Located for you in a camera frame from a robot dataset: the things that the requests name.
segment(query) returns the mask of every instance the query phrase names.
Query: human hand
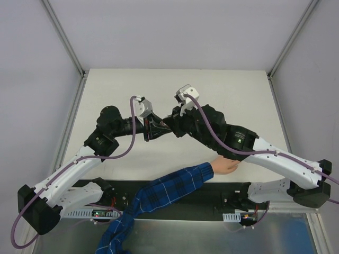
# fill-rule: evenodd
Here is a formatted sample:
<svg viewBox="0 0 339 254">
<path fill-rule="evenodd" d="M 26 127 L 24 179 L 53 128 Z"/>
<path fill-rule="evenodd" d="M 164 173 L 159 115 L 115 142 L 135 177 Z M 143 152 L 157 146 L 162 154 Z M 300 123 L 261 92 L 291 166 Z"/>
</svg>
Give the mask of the human hand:
<svg viewBox="0 0 339 254">
<path fill-rule="evenodd" d="M 229 174 L 238 168 L 238 160 L 226 159 L 223 156 L 218 156 L 211 162 L 212 169 L 215 174 Z"/>
</svg>

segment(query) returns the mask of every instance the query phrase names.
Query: white wall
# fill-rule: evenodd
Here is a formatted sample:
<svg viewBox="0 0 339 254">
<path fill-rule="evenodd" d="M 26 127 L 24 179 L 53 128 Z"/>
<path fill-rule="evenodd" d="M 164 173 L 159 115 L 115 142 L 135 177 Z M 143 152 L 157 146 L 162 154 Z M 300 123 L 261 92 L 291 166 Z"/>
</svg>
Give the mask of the white wall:
<svg viewBox="0 0 339 254">
<path fill-rule="evenodd" d="M 8 254 L 17 190 L 50 171 L 79 76 L 39 1 L 1 1 L 0 38 L 0 253 Z"/>
<path fill-rule="evenodd" d="M 312 160 L 328 159 L 339 178 L 339 1 L 321 1 L 274 77 L 292 150 Z M 332 184 L 339 200 L 339 186 Z M 334 253 L 339 253 L 339 206 L 322 216 Z"/>
<path fill-rule="evenodd" d="M 51 0 L 85 69 L 269 71 L 310 0 Z"/>
</svg>

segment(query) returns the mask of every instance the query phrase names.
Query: plaid sleeve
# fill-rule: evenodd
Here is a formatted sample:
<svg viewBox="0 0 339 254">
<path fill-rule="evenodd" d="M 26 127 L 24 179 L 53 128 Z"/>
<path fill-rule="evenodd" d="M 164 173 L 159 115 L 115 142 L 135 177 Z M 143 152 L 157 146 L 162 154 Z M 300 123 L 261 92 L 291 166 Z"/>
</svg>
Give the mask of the plaid sleeve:
<svg viewBox="0 0 339 254">
<path fill-rule="evenodd" d="M 200 188 L 213 177 L 212 166 L 203 163 L 184 168 L 150 182 L 141 188 L 123 215 L 113 221 L 102 235 L 96 254 L 128 254 L 123 250 L 122 242 L 132 230 L 134 218 L 145 212 L 169 206 L 185 195 Z"/>
<path fill-rule="evenodd" d="M 140 212 L 153 212 L 158 208 L 171 205 L 180 198 L 200 188 L 213 177 L 212 166 L 203 163 L 184 168 L 152 181 L 139 193 Z"/>
<path fill-rule="evenodd" d="M 155 179 L 152 182 L 150 182 L 148 185 L 157 185 L 159 183 L 163 183 L 163 182 L 166 182 L 168 180 L 174 179 L 175 177 L 180 177 L 182 175 L 187 174 L 188 172 L 195 170 L 197 167 L 201 170 L 201 174 L 203 176 L 204 182 L 213 178 L 212 166 L 208 162 L 205 162 L 203 164 L 200 164 L 200 165 L 197 165 L 197 166 L 194 166 L 194 167 L 183 168 L 181 170 L 170 173 L 170 174 L 163 176 L 161 178 Z"/>
</svg>

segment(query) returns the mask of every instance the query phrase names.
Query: metal floor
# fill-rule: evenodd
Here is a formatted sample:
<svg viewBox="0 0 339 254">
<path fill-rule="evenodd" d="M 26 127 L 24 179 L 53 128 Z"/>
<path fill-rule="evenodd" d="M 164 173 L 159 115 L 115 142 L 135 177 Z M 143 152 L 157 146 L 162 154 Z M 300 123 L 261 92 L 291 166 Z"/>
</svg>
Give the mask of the metal floor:
<svg viewBox="0 0 339 254">
<path fill-rule="evenodd" d="M 40 237 L 34 254 L 94 254 L 108 225 L 63 219 Z M 305 214 L 269 213 L 254 230 L 229 232 L 238 224 L 203 221 L 136 220 L 124 242 L 133 254 L 316 253 Z"/>
</svg>

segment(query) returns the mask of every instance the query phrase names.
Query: white tabletop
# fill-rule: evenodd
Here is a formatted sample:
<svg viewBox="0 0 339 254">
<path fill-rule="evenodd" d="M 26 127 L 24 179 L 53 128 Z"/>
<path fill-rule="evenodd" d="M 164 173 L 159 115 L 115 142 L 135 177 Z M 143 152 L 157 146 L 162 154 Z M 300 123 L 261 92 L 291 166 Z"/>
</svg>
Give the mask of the white tabletop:
<svg viewBox="0 0 339 254">
<path fill-rule="evenodd" d="M 91 69 L 77 112 L 65 160 L 70 159 L 94 131 L 102 108 L 116 106 L 123 118 L 130 117 L 129 98 L 142 95 L 152 102 L 155 114 L 165 117 L 178 105 L 175 92 L 190 84 L 201 105 L 209 104 L 225 115 L 226 122 L 242 125 L 286 150 L 278 114 L 264 71 Z M 131 136 L 117 138 L 124 152 Z M 153 180 L 178 169 L 211 161 L 216 153 L 188 135 L 167 134 L 145 142 L 137 135 L 135 146 L 124 158 L 106 160 L 83 179 Z M 210 182 L 269 182 L 282 176 L 257 165 L 242 162 L 229 175 L 216 175 Z"/>
</svg>

